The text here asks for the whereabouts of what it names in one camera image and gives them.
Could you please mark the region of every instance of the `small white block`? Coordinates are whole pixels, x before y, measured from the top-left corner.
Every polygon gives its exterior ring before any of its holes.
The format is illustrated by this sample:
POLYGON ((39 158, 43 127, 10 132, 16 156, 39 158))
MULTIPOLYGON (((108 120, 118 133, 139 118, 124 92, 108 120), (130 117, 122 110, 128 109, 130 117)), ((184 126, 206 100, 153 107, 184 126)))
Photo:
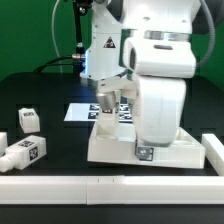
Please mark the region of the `small white block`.
POLYGON ((40 120, 34 109, 23 108, 19 110, 19 123, 24 133, 40 131, 40 120))
POLYGON ((0 156, 5 153, 5 149, 8 147, 6 132, 0 132, 0 156))

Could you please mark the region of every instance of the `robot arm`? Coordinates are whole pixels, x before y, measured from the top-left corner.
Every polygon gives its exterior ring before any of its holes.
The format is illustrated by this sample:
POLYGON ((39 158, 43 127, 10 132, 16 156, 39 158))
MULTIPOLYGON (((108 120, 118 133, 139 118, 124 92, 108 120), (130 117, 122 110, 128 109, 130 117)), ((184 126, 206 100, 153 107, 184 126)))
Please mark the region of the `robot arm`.
POLYGON ((88 160, 202 168, 204 148, 186 153, 178 137, 186 93, 182 78, 191 78, 196 69, 188 40, 199 0, 119 1, 123 9, 116 19, 109 12, 113 2, 93 3, 93 40, 81 73, 98 81, 102 107, 88 160), (125 71, 119 66, 122 29, 132 30, 122 50, 131 71, 124 77, 117 76, 125 71), (118 122, 120 95, 130 99, 134 126, 118 122))

